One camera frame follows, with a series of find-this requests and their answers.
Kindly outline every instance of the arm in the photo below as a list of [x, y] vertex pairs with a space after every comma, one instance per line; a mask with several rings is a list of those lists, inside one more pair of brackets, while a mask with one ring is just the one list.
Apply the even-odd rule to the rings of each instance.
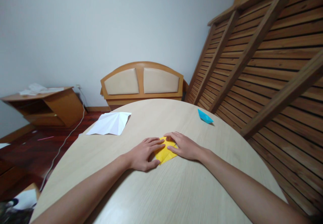
[[167, 133], [165, 137], [171, 137], [178, 145], [178, 149], [169, 146], [169, 150], [183, 158], [200, 161], [253, 223], [310, 223], [262, 184], [211, 150], [178, 132]]
[[164, 140], [146, 138], [124, 155], [117, 157], [101, 170], [77, 184], [51, 207], [43, 212], [33, 224], [83, 223], [104, 195], [127, 170], [147, 171], [160, 164], [159, 160], [148, 162], [153, 151], [163, 148]]

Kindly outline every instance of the baseboard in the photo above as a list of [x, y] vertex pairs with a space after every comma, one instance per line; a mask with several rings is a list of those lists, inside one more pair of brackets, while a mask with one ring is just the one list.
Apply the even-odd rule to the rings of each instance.
[[26, 126], [23, 126], [22, 128], [19, 128], [18, 130], [15, 130], [14, 132], [0, 138], [0, 142], [2, 143], [10, 143], [14, 140], [16, 140], [17, 138], [23, 136], [24, 134], [32, 131], [36, 129], [35, 126], [33, 126], [32, 124], [28, 124]]
[[90, 106], [86, 107], [87, 112], [91, 111], [111, 111], [110, 106]]

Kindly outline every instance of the blue paper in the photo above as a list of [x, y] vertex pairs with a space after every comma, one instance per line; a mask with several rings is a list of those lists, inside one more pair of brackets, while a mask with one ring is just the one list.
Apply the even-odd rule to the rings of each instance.
[[198, 109], [198, 111], [199, 111], [199, 116], [203, 121], [205, 121], [208, 124], [213, 122], [213, 120], [207, 114], [202, 112], [200, 109]]

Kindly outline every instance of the power cord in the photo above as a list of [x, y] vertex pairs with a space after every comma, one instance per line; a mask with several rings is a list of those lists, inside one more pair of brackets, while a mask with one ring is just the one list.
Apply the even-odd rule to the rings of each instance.
[[[83, 92], [81, 91], [81, 88], [80, 88], [80, 87], [78, 87], [78, 89], [80, 90], [81, 94], [84, 96], [84, 99], [85, 99], [85, 95], [84, 95], [84, 94], [83, 94]], [[78, 126], [82, 123], [82, 121], [83, 121], [83, 119], [84, 119], [84, 113], [85, 113], [84, 101], [82, 101], [82, 106], [83, 106], [83, 116], [82, 116], [82, 119], [81, 119], [80, 123], [76, 126], [76, 128], [78, 128]], [[70, 132], [70, 134], [67, 136], [67, 138], [65, 138], [64, 143], [62, 144], [62, 146], [58, 149], [58, 153], [57, 153], [57, 155], [55, 156], [55, 158], [53, 159], [53, 161], [51, 162], [51, 167], [49, 168], [48, 172], [46, 173], [46, 175], [45, 175], [45, 177], [44, 177], [43, 183], [41, 184], [41, 187], [40, 187], [40, 191], [42, 191], [42, 190], [43, 190], [43, 188], [44, 188], [44, 184], [45, 184], [45, 182], [46, 182], [47, 175], [48, 175], [48, 174], [50, 173], [50, 171], [52, 170], [52, 168], [53, 168], [53, 166], [54, 166], [55, 159], [56, 159], [56, 158], [58, 157], [58, 155], [60, 154], [62, 147], [63, 147], [63, 146], [65, 145], [65, 143], [66, 143], [66, 140], [67, 140], [67, 139], [70, 137], [70, 135], [71, 135], [71, 134], [76, 130], [76, 128], [74, 128], [74, 130]]]

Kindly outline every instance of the hand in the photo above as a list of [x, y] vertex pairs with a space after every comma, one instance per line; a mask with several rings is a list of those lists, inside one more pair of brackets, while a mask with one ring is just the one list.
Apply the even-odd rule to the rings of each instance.
[[125, 154], [127, 160], [129, 161], [129, 168], [147, 171], [149, 169], [157, 167], [160, 164], [159, 160], [153, 160], [148, 162], [149, 156], [153, 151], [165, 147], [164, 139], [159, 140], [159, 138], [146, 138], [132, 150]]
[[173, 153], [176, 153], [183, 158], [199, 160], [203, 147], [189, 139], [187, 136], [179, 132], [170, 132], [166, 133], [164, 137], [167, 137], [167, 141], [170, 139], [174, 140], [178, 145], [178, 149], [171, 146], [167, 147], [167, 149], [171, 150]]

